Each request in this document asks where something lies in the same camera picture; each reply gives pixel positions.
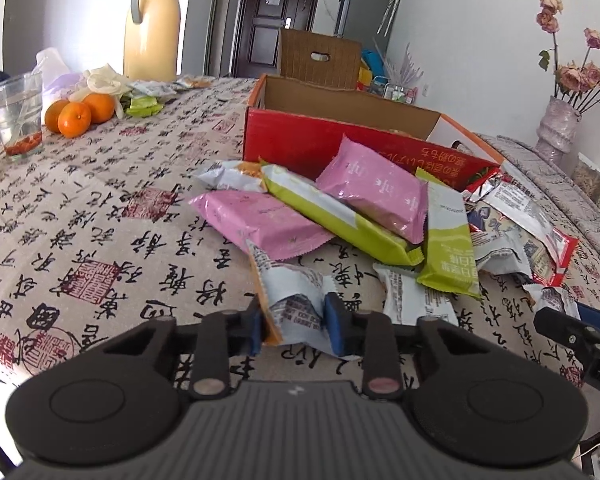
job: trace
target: gray ribbed surface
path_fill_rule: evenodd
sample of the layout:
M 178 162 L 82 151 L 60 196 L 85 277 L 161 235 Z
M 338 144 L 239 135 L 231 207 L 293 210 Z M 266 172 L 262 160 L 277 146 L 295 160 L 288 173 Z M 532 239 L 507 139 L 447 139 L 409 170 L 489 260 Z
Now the gray ribbed surface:
M 425 442 L 397 406 L 363 400 L 347 382 L 251 381 L 243 382 L 230 399 L 195 404 L 167 440 L 129 462 L 76 471 L 27 462 L 8 476 L 8 480 L 585 478 L 568 463 L 511 472 L 458 462 Z

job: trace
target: glass cup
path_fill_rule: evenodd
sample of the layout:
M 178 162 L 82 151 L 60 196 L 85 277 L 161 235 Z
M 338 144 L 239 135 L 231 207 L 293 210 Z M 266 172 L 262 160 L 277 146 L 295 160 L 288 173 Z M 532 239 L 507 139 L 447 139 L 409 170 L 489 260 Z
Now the glass cup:
M 42 74 L 26 73 L 0 83 L 0 138 L 18 160 L 42 149 Z

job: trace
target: pink vase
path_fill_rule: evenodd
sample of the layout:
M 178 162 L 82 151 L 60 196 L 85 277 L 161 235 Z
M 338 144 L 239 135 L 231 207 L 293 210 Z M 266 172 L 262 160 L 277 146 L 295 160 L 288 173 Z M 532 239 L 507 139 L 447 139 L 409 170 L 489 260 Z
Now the pink vase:
M 578 113 L 575 108 L 551 96 L 538 126 L 536 150 L 544 160 L 559 166 L 562 156 L 571 151 L 577 127 Z

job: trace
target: dark brown door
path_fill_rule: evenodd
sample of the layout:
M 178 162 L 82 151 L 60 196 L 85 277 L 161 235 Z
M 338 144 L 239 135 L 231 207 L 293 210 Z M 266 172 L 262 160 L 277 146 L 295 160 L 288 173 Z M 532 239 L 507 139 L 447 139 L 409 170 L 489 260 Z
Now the dark brown door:
M 244 0 L 235 75 L 276 73 L 281 27 L 310 30 L 318 0 Z

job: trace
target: orange fruit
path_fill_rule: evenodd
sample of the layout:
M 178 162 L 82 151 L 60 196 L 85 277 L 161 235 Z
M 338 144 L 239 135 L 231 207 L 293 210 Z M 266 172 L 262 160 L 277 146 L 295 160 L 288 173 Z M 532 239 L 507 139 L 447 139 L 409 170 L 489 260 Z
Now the orange fruit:
M 45 112 L 45 126 L 55 134 L 60 133 L 58 116 L 62 109 L 69 104 L 69 99 L 60 99 L 53 103 Z
M 58 128 L 65 137 L 79 137 L 91 125 L 91 110 L 84 103 L 69 103 L 58 116 Z
M 116 111 L 116 101 L 107 94 L 89 94 L 82 102 L 91 110 L 91 122 L 100 124 L 113 117 Z

